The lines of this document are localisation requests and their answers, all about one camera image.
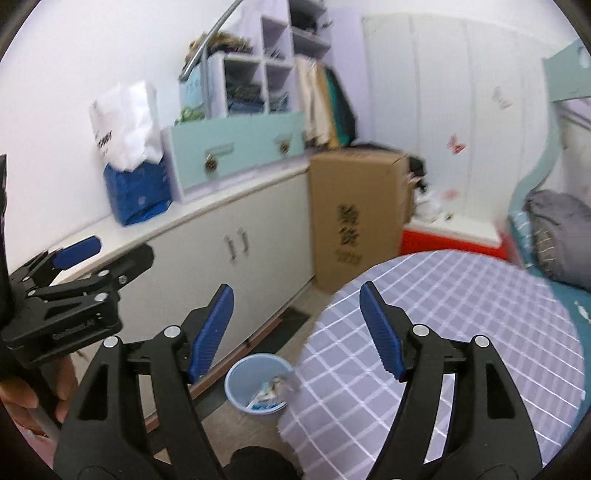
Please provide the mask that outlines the light blue trash bin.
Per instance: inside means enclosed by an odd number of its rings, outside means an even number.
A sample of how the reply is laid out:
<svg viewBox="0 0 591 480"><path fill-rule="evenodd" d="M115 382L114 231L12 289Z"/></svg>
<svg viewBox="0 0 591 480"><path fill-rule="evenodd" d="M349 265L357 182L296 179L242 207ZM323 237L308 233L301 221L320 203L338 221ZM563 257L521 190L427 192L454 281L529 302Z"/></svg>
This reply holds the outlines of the light blue trash bin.
<svg viewBox="0 0 591 480"><path fill-rule="evenodd" d="M224 393L231 405L253 417L276 417L299 389L290 362L269 353L242 358L224 379Z"/></svg>

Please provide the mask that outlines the blue shopping bag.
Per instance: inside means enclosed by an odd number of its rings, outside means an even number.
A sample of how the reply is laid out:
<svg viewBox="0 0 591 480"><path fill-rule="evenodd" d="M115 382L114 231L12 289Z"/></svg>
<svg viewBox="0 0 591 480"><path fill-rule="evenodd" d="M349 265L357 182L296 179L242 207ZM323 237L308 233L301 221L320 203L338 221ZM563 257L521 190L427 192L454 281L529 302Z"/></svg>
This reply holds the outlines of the blue shopping bag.
<svg viewBox="0 0 591 480"><path fill-rule="evenodd" d="M143 162L133 171L103 170L112 214L122 226L147 221L164 213L172 203L165 162Z"/></svg>

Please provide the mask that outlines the purple checked tablecloth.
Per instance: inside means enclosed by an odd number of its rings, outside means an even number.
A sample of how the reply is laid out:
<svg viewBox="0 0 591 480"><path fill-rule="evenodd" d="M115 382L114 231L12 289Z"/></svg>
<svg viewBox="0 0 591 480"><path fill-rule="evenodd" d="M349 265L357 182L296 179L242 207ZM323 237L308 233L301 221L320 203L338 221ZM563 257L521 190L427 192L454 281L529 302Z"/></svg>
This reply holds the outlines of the purple checked tablecloth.
<svg viewBox="0 0 591 480"><path fill-rule="evenodd" d="M279 430L308 479L586 479L590 297L447 250L339 289Z"/></svg>

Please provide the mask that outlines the teal drawer unit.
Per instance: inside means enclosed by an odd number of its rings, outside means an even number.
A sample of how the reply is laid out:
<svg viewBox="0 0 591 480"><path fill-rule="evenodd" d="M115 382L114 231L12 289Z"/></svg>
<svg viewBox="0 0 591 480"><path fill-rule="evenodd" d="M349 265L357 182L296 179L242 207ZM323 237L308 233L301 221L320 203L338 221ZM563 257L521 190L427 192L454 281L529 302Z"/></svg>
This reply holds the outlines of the teal drawer unit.
<svg viewBox="0 0 591 480"><path fill-rule="evenodd" d="M190 121L162 131L171 195L178 203L217 181L304 154L301 112L235 115Z"/></svg>

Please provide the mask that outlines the white low cabinet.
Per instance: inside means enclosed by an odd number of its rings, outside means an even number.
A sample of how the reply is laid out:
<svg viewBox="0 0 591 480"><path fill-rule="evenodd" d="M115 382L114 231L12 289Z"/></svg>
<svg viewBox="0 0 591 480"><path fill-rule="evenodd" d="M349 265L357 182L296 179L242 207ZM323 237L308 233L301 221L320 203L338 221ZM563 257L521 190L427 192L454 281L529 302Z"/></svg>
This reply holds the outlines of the white low cabinet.
<svg viewBox="0 0 591 480"><path fill-rule="evenodd" d="M214 356L211 373L191 393L252 351L280 323L280 314L314 277L307 158L250 172L187 204L130 227L106 218L63 240L95 235L99 254L61 273L82 278L139 244L154 253L152 267L120 291L120 338L150 339L206 305L218 286L235 292L235 310Z"/></svg>

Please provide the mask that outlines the white plastic bag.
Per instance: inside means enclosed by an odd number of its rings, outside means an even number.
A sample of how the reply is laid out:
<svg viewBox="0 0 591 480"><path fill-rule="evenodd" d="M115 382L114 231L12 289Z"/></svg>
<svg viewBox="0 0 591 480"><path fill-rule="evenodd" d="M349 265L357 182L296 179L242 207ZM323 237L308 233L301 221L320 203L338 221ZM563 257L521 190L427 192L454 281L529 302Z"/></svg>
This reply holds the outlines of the white plastic bag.
<svg viewBox="0 0 591 480"><path fill-rule="evenodd" d="M133 172L163 158L156 90L146 81L118 84L89 107L95 144L103 162Z"/></svg>

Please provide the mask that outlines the red storage box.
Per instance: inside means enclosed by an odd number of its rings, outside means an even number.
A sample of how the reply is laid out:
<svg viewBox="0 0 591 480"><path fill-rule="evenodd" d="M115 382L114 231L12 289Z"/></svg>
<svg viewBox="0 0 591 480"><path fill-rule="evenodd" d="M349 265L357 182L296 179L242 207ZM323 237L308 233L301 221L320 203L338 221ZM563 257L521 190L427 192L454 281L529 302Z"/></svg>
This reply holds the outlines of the red storage box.
<svg viewBox="0 0 591 480"><path fill-rule="evenodd" d="M427 221L413 216L405 226L401 255L458 250L507 260L502 237L492 222L449 214Z"/></svg>

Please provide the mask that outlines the white cube shelf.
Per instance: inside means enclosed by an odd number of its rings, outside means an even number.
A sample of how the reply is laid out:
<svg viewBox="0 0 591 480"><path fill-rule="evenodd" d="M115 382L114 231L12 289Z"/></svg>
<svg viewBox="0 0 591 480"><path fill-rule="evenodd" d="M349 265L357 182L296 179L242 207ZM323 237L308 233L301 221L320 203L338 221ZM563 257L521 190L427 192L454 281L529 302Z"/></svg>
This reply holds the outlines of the white cube shelf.
<svg viewBox="0 0 591 480"><path fill-rule="evenodd" d="M233 1L191 41L179 74L181 115L216 118L298 109L297 55L331 49L324 1Z"/></svg>

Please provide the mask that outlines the grey folded blanket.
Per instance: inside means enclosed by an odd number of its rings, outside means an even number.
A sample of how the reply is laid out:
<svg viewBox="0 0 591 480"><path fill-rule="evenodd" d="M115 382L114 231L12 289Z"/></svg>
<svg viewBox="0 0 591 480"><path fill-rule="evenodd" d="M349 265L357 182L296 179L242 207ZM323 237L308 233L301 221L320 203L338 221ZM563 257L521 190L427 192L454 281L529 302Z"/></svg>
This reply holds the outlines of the grey folded blanket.
<svg viewBox="0 0 591 480"><path fill-rule="evenodd" d="M553 281L590 291L590 207L548 189L531 193L525 206L539 269Z"/></svg>

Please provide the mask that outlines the tall cardboard box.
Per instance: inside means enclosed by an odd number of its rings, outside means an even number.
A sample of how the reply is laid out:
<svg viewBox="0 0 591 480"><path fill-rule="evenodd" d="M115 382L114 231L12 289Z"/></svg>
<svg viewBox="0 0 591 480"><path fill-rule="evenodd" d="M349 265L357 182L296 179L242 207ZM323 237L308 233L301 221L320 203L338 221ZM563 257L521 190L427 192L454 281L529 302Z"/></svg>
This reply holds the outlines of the tall cardboard box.
<svg viewBox="0 0 591 480"><path fill-rule="evenodd" d="M315 282L335 293L400 254L409 200L405 153L341 149L311 157Z"/></svg>

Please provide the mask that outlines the hanging clothes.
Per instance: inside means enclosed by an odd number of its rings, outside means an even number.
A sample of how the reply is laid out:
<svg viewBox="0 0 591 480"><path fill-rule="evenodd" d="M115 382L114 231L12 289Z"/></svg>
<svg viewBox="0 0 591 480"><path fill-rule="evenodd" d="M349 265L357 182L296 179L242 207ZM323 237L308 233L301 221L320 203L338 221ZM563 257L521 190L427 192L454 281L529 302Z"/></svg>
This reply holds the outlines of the hanging clothes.
<svg viewBox="0 0 591 480"><path fill-rule="evenodd" d="M348 148L356 135L356 115L335 69L304 55L294 57L298 107L304 113L308 147Z"/></svg>

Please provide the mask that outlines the teal bed headboard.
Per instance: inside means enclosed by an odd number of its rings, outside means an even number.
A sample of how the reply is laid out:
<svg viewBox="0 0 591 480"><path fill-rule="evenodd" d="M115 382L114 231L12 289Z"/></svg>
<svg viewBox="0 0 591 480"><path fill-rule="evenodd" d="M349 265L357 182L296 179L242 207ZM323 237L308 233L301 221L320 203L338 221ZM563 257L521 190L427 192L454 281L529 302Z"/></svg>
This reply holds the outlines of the teal bed headboard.
<svg viewBox="0 0 591 480"><path fill-rule="evenodd" d="M521 210L531 191L540 187L551 175L561 151L561 130L557 104L590 96L590 66L581 58L588 52L582 40L573 43L542 62L548 98L548 132L545 148L533 169L517 184L509 204L509 212Z"/></svg>

